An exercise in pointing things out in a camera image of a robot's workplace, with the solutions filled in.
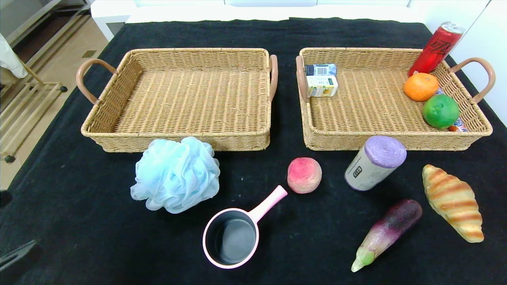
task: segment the croissant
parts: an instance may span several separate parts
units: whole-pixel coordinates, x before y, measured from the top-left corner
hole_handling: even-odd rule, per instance
[[[475,194],[466,182],[433,165],[422,169],[424,192],[439,215],[468,242],[481,242],[482,216]]]

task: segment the basket handle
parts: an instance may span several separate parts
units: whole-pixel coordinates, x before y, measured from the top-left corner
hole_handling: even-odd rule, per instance
[[[93,94],[90,93],[90,91],[88,91],[88,88],[85,87],[85,84],[83,82],[83,76],[85,75],[86,71],[90,68],[90,66],[94,63],[98,63],[104,66],[105,68],[107,68],[107,70],[111,71],[112,74],[116,74],[118,73],[118,71],[116,70],[116,68],[109,65],[109,63],[98,58],[88,59],[87,61],[83,62],[81,66],[79,66],[78,72],[76,73],[76,84],[79,90],[81,90],[82,94],[86,98],[88,98],[88,100],[90,100],[92,104],[97,105],[98,99],[95,96],[93,96]]]
[[[484,96],[486,96],[486,94],[489,92],[489,90],[491,90],[491,88],[493,88],[493,85],[495,85],[496,74],[495,74],[495,70],[489,64],[489,62],[487,62],[485,59],[480,58],[480,57],[471,57],[469,59],[466,59],[463,62],[461,62],[460,64],[457,64],[455,67],[449,69],[449,71],[452,73],[455,73],[456,71],[462,69],[463,66],[469,64],[470,62],[478,62],[480,65],[482,65],[482,67],[484,67],[484,69],[488,73],[488,84],[486,85],[486,87],[484,87],[484,89],[481,92],[479,92],[477,95],[475,95],[472,98],[472,100],[475,103],[479,103],[479,101],[481,101],[482,98],[484,98]]]
[[[301,55],[296,56],[296,77],[298,79],[298,87],[299,87],[299,93],[301,93],[301,98],[305,103],[308,102],[307,97],[307,82],[306,82],[306,76],[305,76],[305,64],[303,62],[303,57]]]
[[[269,57],[269,68],[271,69],[271,84],[269,87],[269,100],[273,101],[276,87],[278,86],[278,58],[272,54]]]

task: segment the small pot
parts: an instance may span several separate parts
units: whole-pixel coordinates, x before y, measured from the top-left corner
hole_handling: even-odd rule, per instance
[[[259,243],[257,222],[286,195],[287,191],[279,185],[250,212],[229,208],[213,216],[202,237],[202,247],[208,260],[224,269],[245,264],[254,255]]]

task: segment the wicker basket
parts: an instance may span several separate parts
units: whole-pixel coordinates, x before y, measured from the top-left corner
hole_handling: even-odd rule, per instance
[[[403,93],[407,71],[420,49],[305,48],[296,58],[305,145],[316,151],[358,150],[372,135],[387,135],[408,150],[467,149],[493,131],[477,102],[491,89],[495,75],[484,59],[471,58],[454,68],[442,61],[432,73],[443,91],[459,105],[469,132],[429,126],[422,117],[424,102]],[[488,86],[474,98],[454,74],[477,61],[488,72]],[[338,92],[333,97],[307,98],[305,64],[335,63]]]
[[[113,73],[99,99],[83,84],[93,63]],[[278,64],[264,49],[138,49],[118,69],[88,60],[76,79],[94,104],[81,133],[107,152],[142,152],[156,138],[187,136],[216,151],[269,145]]]

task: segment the red can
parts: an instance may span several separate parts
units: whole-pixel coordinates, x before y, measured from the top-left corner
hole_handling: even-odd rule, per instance
[[[464,32],[465,29],[456,23],[442,23],[414,62],[408,76],[412,76],[414,72],[432,72],[451,52]]]

